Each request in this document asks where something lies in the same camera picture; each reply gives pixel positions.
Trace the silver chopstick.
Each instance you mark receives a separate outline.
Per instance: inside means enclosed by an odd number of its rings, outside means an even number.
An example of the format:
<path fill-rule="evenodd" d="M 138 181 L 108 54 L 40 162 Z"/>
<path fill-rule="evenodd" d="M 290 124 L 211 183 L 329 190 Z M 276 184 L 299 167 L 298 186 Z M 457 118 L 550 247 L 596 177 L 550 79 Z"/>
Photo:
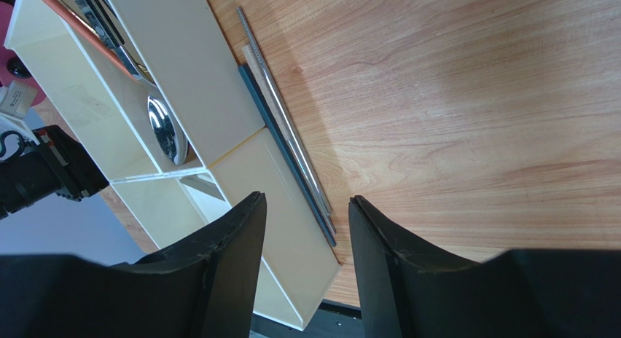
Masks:
<path fill-rule="evenodd" d="M 248 64 L 251 66 L 263 95 L 267 98 L 268 109 L 276 121 L 277 128 L 281 131 L 285 139 L 289 153 L 292 154 L 295 164 L 302 174 L 305 185 L 310 190 L 313 201 L 319 207 L 319 211 L 322 215 L 329 217 L 332 214 L 332 208 L 319 183 L 312 162 L 297 132 L 294 121 L 289 114 L 288 108 L 286 107 L 284 97 L 265 61 L 257 38 L 243 11 L 243 7 L 237 7 L 236 12 L 249 42 L 249 46 L 243 48 L 243 54 L 249 58 Z"/>

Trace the orange spoon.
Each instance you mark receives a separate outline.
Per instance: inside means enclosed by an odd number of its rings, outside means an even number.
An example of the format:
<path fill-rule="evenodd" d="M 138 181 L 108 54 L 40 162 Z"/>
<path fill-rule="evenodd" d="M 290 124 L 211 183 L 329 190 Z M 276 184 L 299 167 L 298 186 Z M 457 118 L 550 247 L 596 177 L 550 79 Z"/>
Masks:
<path fill-rule="evenodd" d="M 116 54 L 104 45 L 104 43 L 99 39 L 96 31 L 91 28 L 69 5 L 62 0 L 42 1 L 119 70 L 125 73 L 130 79 L 133 79 L 131 73 L 125 68 Z"/>

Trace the silver table knife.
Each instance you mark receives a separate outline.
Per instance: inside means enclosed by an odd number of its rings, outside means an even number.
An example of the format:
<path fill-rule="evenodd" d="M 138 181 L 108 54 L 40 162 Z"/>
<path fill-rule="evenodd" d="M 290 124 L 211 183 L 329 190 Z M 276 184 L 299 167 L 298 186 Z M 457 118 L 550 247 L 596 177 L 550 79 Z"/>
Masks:
<path fill-rule="evenodd" d="M 213 198 L 225 201 L 224 196 L 214 182 L 199 178 L 198 176 L 185 176 L 180 179 L 180 182 Z"/>

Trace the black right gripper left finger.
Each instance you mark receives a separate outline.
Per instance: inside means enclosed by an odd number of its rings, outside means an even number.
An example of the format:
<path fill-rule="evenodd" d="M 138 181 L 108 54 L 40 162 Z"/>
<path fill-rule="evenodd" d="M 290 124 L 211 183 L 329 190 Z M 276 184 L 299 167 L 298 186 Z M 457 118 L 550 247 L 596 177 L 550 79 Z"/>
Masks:
<path fill-rule="evenodd" d="M 1 258 L 3 337 L 247 337 L 267 219 L 252 192 L 133 264 L 69 254 Z"/>

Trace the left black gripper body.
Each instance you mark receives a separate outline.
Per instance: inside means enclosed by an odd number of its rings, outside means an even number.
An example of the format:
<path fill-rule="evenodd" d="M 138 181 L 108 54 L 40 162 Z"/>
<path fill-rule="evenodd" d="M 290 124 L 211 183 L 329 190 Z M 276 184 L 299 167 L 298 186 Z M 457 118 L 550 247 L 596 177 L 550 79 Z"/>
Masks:
<path fill-rule="evenodd" d="M 57 125 L 33 130 L 29 141 L 16 130 L 1 134 L 1 218 L 56 194 L 79 202 L 109 181 L 84 146 Z"/>

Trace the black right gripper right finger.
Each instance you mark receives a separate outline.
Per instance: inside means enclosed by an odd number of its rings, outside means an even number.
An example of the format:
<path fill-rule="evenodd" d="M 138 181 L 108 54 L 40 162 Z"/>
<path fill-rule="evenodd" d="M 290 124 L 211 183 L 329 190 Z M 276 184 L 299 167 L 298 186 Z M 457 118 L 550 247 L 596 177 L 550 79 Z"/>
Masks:
<path fill-rule="evenodd" d="M 512 249 L 474 262 L 362 196 L 348 221 L 366 337 L 618 337 L 620 252 Z"/>

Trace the black pink drawer box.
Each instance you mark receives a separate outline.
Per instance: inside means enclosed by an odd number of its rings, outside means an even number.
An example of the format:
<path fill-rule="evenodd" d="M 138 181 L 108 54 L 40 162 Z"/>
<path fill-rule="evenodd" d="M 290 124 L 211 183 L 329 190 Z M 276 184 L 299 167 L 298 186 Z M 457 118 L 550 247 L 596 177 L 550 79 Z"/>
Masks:
<path fill-rule="evenodd" d="M 19 81 L 33 87 L 37 92 L 32 106 L 37 106 L 46 98 L 45 93 L 17 54 L 4 46 L 12 11 L 12 5 L 1 2 L 1 86 L 8 87 L 13 81 Z"/>

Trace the white divided utensil tray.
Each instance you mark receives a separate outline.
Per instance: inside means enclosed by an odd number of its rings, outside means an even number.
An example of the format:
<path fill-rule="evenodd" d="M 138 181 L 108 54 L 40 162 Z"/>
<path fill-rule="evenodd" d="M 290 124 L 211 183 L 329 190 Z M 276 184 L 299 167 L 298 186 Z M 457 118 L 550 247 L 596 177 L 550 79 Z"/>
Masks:
<path fill-rule="evenodd" d="M 5 47 L 17 53 L 153 242 L 164 248 L 250 192 L 267 198 L 254 312 L 303 330 L 340 265 L 259 113 L 207 0 L 108 0 L 190 143 L 160 148 L 147 92 L 42 0 L 16 0 Z M 214 182 L 225 201 L 183 185 Z"/>

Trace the large silver spoon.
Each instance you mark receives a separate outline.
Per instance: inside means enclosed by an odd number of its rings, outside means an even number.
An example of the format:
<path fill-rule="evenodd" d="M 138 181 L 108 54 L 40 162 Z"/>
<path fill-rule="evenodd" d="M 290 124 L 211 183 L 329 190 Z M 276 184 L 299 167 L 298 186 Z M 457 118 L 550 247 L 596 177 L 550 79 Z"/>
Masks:
<path fill-rule="evenodd" d="M 155 81 L 128 51 L 122 34 L 113 23 L 100 0 L 74 0 L 105 47 L 120 60 L 129 74 L 147 90 L 147 114 L 163 154 L 175 165 L 185 163 L 189 143 L 168 102 Z"/>

